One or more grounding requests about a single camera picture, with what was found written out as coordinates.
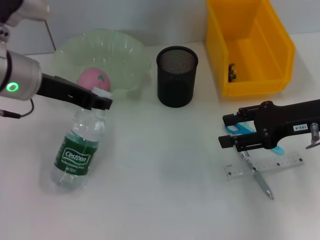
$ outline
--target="ruler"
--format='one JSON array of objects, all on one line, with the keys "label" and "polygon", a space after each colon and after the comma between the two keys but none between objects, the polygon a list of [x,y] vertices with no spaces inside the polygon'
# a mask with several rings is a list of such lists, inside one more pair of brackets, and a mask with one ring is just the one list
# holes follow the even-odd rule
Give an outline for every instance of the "ruler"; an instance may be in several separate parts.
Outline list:
[{"label": "ruler", "polygon": [[[265,172],[274,169],[285,169],[304,164],[304,159],[298,152],[286,153],[283,156],[268,157],[268,158],[250,158],[253,166],[259,172]],[[247,176],[253,174],[254,170],[250,169],[244,160],[239,157],[239,163],[224,167],[225,173],[229,179]]]}]

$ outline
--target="cable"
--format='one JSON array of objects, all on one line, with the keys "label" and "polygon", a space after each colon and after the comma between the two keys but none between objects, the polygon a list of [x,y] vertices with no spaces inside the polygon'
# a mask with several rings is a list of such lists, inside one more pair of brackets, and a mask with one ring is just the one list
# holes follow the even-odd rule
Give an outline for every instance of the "cable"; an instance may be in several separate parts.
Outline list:
[{"label": "cable", "polygon": [[20,119],[20,118],[26,117],[26,116],[30,115],[35,110],[34,101],[32,99],[30,99],[30,102],[31,102],[31,110],[29,112],[27,112],[26,114],[20,115],[15,112],[0,109],[0,117],[12,118],[12,119]]},{"label": "cable", "polygon": [[31,102],[31,110],[30,110],[29,112],[27,112],[26,114],[21,115],[21,118],[26,117],[26,116],[32,114],[32,112],[35,110],[35,103],[34,103],[34,101],[32,100],[32,98],[30,99],[30,102]]}]

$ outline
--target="metal screw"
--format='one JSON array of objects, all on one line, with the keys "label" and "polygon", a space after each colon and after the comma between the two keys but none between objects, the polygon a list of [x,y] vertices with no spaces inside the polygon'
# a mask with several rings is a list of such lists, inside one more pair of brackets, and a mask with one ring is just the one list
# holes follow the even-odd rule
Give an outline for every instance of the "metal screw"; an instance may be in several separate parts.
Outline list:
[{"label": "metal screw", "polygon": [[228,82],[229,82],[229,83],[232,83],[232,81],[237,78],[236,70],[233,69],[234,66],[235,66],[235,64],[232,63],[232,64],[230,64],[229,67],[228,67],[228,71],[229,71]]},{"label": "metal screw", "polygon": [[319,135],[319,125],[317,123],[312,123],[310,125],[310,130],[311,130],[311,139],[312,141],[319,141],[320,140],[320,135]]}]

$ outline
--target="bottle cap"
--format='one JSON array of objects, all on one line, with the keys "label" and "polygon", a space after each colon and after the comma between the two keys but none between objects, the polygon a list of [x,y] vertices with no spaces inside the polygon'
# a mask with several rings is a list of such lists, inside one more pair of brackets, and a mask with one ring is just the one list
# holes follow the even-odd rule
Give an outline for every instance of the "bottle cap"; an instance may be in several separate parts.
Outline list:
[{"label": "bottle cap", "polygon": [[94,94],[97,94],[99,97],[102,97],[102,98],[111,99],[111,97],[112,97],[112,94],[110,92],[102,90],[102,89],[100,89],[98,87],[94,87],[92,89],[92,92]]}]

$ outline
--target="water bottle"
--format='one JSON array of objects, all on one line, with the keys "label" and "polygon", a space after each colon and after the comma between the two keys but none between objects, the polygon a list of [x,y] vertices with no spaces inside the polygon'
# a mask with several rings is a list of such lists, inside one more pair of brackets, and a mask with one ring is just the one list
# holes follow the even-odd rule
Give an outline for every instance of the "water bottle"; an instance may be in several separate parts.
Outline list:
[{"label": "water bottle", "polygon": [[[99,88],[93,93],[110,98],[111,94]],[[51,179],[57,185],[75,189],[87,178],[90,164],[98,149],[99,141],[106,132],[106,111],[81,109],[74,118],[74,124],[61,144],[51,172]]]}]

